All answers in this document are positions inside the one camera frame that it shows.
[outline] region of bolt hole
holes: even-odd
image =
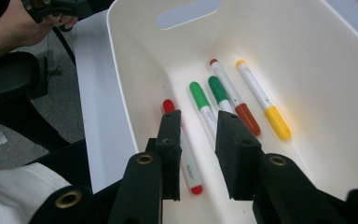
[[[56,200],[56,206],[58,208],[68,208],[77,204],[82,198],[82,194],[79,190],[74,189],[68,192],[65,192]]]
[[[269,157],[269,161],[274,165],[284,166],[287,164],[287,161],[280,156],[271,156]]]
[[[145,164],[148,164],[148,163],[152,162],[152,161],[153,161],[153,157],[152,157],[152,156],[149,156],[149,155],[142,155],[142,156],[136,158],[136,161],[137,161],[139,164],[145,165]]]

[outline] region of person's hand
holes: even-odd
[[[2,35],[16,47],[32,46],[39,43],[54,26],[72,28],[77,17],[60,15],[46,16],[41,23],[36,23],[24,9],[21,0],[10,0],[7,10],[0,18]]]

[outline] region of orange marker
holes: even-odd
[[[255,121],[255,118],[248,108],[248,105],[240,98],[240,95],[238,94],[237,90],[235,90],[226,72],[223,70],[222,65],[220,65],[220,62],[216,59],[212,59],[210,66],[213,69],[214,74],[219,77],[220,81],[222,82],[228,98],[234,105],[238,116],[243,120],[243,122],[246,124],[246,126],[248,126],[249,130],[251,130],[255,136],[260,135],[261,131],[257,121]]]

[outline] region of marker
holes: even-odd
[[[214,99],[219,104],[220,108],[224,111],[230,112],[231,114],[236,114],[232,109],[231,103],[228,100],[227,93],[222,86],[219,78],[216,76],[211,76],[208,79],[209,87],[211,87]]]
[[[216,140],[217,133],[217,120],[214,117],[211,106],[209,105],[208,100],[198,82],[190,83],[191,94],[193,95],[194,100],[196,101],[197,107],[204,118],[213,140]]]
[[[267,117],[267,120],[271,124],[275,133],[282,140],[290,139],[292,137],[292,132],[279,113],[277,107],[273,105],[270,99],[267,97],[266,93],[261,88],[260,84],[257,82],[255,76],[244,60],[237,61],[237,69],[240,72],[243,80],[245,80],[258,104],[264,110],[264,115]]]
[[[219,77],[220,81],[222,82],[228,98],[234,105],[238,116],[243,120],[243,122],[246,124],[246,126],[248,126],[249,130],[251,130],[255,136],[260,135],[261,131],[257,121],[255,121],[255,118],[248,108],[248,105],[240,98],[240,95],[238,94],[237,90],[235,90],[234,86],[228,78],[228,75],[223,70],[222,65],[220,65],[220,62],[216,59],[212,59],[210,61],[210,66],[213,69],[214,74]]]
[[[162,107],[164,108],[165,113],[170,113],[175,110],[175,105],[173,101],[167,99],[162,103]],[[180,132],[180,146],[182,148],[182,160],[180,165],[182,167],[182,172],[185,177],[185,181],[187,187],[193,194],[201,194],[202,193],[202,183],[200,180],[199,171],[197,170],[196,163],[193,160],[193,156],[190,152],[190,147],[188,146],[188,142],[186,139],[186,135],[181,128]]]

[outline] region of black chair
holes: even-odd
[[[27,93],[39,81],[39,61],[31,53],[13,52],[0,58],[0,124],[48,151],[69,146],[34,108]]]

